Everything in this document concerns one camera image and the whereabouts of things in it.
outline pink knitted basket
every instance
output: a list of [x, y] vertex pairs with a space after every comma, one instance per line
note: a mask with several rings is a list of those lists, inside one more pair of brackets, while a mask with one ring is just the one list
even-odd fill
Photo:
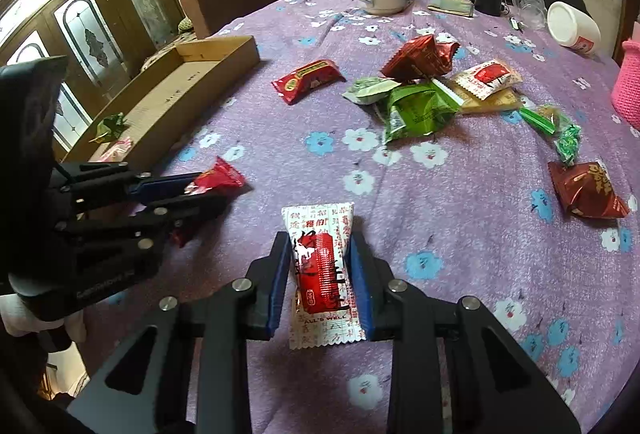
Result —
[[611, 91], [611, 103], [620, 116], [640, 128], [640, 43], [627, 40], [622, 48], [625, 59]]

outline purple tablecloth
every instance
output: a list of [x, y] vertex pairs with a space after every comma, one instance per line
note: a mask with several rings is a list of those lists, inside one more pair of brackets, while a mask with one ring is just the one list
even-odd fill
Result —
[[[636, 208], [639, 134], [611, 107], [619, 69], [610, 58], [578, 56], [546, 31], [513, 32], [504, 17], [429, 12], [427, 1], [381, 18], [355, 0], [281, 0], [218, 33], [254, 35], [262, 62], [221, 107], [203, 108], [202, 126], [164, 173], [204, 170], [220, 155], [253, 190], [223, 223], [182, 250], [168, 247], [153, 280], [87, 310], [90, 369], [161, 297], [202, 298], [244, 275], [283, 229], [282, 207], [354, 201], [369, 244], [397, 277], [452, 302], [479, 296], [583, 430], [594, 425], [640, 355], [638, 214], [565, 217], [546, 167], [556, 153], [517, 112], [458, 116], [434, 138], [391, 143], [385, 155], [382, 125], [340, 96], [346, 83], [294, 106], [270, 85], [320, 58], [353, 82], [377, 74], [405, 40], [455, 38], [454, 72], [491, 58], [514, 66], [530, 101], [556, 104], [582, 126], [580, 160], [604, 162], [616, 193]], [[391, 344], [290, 351], [293, 290], [290, 280], [276, 337], [248, 347], [254, 432], [384, 432]]]

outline white container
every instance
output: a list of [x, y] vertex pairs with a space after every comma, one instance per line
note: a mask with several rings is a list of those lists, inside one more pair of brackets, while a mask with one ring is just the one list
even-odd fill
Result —
[[600, 28], [591, 17], [565, 2], [549, 7], [546, 23], [559, 45], [592, 54], [600, 46]]

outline cardboard tray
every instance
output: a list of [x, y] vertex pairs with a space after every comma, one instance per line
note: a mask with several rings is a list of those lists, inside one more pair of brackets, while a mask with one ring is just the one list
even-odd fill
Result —
[[178, 44], [127, 84], [96, 116], [65, 162], [98, 161], [110, 144], [91, 143], [98, 122], [123, 112], [132, 148], [123, 159], [151, 170], [202, 113], [260, 61], [251, 36], [215, 37]]

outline candy wrapper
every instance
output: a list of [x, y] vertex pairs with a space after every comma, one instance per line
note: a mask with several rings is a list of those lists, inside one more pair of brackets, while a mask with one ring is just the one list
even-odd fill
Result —
[[[200, 173], [184, 188], [184, 194], [195, 196], [215, 190], [221, 196], [232, 196], [238, 189], [244, 187], [244, 183], [244, 176], [241, 173], [222, 158], [217, 157], [216, 162], [209, 170]], [[203, 217], [200, 214], [183, 219], [180, 226], [176, 226], [172, 231], [173, 242], [182, 248], [195, 236], [206, 219], [208, 219], [206, 216]]]
[[474, 94], [480, 100], [497, 91], [510, 88], [522, 81], [522, 76], [507, 64], [489, 60], [451, 77], [455, 83]]
[[389, 80], [388, 78], [360, 78], [352, 86], [348, 87], [342, 96], [359, 106], [370, 106], [385, 98], [389, 91], [400, 85], [400, 82]]
[[331, 60], [323, 59], [298, 68], [279, 80], [274, 80], [271, 85], [280, 93], [282, 99], [291, 105], [306, 91], [327, 84], [336, 78], [344, 79], [338, 66]]
[[380, 111], [385, 122], [384, 142], [426, 136], [447, 125], [464, 100], [435, 78], [391, 91]]
[[282, 217], [298, 278], [289, 331], [291, 349], [363, 340], [344, 255], [353, 203], [286, 207]]
[[133, 147], [133, 140], [127, 136], [126, 138], [121, 138], [116, 143], [111, 145], [107, 151], [100, 156], [98, 161], [101, 162], [120, 162], [122, 161], [127, 152], [131, 150]]
[[433, 78], [451, 71], [453, 55], [460, 44], [440, 44], [433, 35], [425, 35], [406, 42], [380, 70], [385, 77], [403, 82], [419, 78]]
[[625, 202], [615, 195], [611, 182], [597, 162], [564, 167], [548, 163], [551, 181], [566, 212], [582, 218], [616, 219], [629, 213]]

